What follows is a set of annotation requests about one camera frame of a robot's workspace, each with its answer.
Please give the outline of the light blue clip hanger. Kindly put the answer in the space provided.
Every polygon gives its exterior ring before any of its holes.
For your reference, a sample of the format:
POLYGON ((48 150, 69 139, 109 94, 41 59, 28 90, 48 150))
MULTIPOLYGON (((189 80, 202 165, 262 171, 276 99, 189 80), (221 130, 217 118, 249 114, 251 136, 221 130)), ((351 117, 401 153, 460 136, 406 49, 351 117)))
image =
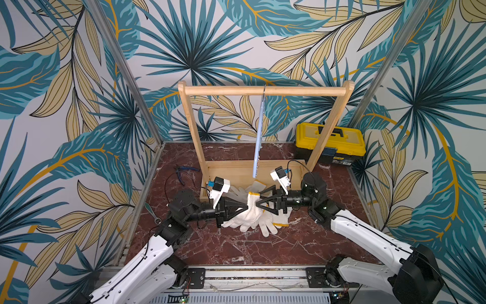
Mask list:
POLYGON ((261 104, 259 108, 259 115, 258 115, 258 124, 257 124, 257 135, 256 135, 256 144, 254 149, 254 161, 253 161, 253 171, 252 177, 255 179, 258 175, 258 164, 259 164, 259 151, 261 149, 261 142, 263 138, 263 116, 265 114, 265 103, 266 103, 266 95, 265 95, 266 87, 263 87, 263 94, 261 97, 261 104))

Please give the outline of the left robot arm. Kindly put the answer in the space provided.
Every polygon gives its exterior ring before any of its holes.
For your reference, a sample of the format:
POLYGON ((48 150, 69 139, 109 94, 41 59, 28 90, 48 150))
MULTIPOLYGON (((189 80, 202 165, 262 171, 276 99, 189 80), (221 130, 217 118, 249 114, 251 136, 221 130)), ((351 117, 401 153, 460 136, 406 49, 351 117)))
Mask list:
POLYGON ((254 196, 246 203, 222 197, 214 205, 200 202, 190 190, 179 191, 169 203, 168 217, 140 252, 108 282, 72 303, 146 303, 161 290, 186 284, 188 267, 175 254, 192 235, 191 222, 215 220, 218 226, 236 216, 254 219, 254 196))

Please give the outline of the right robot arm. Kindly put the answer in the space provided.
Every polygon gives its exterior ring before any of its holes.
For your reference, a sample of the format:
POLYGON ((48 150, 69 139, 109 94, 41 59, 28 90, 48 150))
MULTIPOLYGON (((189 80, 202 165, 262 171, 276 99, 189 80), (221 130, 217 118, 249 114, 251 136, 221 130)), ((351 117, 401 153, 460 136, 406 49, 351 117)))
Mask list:
POLYGON ((279 215, 290 207, 306 207, 318 225, 340 234, 377 258, 380 263, 367 263, 337 255, 317 274, 308 274, 310 284, 343 287, 357 283, 393 295, 400 303, 433 303, 444 286, 434 254, 424 245, 413 247, 388 236, 363 222, 327 196, 323 179, 306 173, 299 190, 291 190, 287 171, 278 167, 271 177, 279 183, 272 195, 256 205, 279 215))

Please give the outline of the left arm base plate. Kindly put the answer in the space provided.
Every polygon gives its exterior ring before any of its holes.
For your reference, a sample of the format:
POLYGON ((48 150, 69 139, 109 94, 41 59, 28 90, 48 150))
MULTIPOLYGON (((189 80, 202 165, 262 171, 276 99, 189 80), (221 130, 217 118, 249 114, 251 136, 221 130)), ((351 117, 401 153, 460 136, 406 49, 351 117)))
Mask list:
POLYGON ((205 268, 188 268, 176 271, 168 265, 162 265, 154 272, 154 282, 158 290, 182 289, 202 290, 205 285, 205 268))

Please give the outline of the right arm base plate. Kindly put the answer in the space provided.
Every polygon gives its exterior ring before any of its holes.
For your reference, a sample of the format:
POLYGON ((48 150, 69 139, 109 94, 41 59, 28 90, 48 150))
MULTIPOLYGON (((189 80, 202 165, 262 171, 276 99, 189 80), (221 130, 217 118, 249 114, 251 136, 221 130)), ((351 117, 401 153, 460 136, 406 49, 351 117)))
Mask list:
POLYGON ((345 282, 337 270, 326 267, 305 268, 310 288, 357 288, 358 283, 345 282))

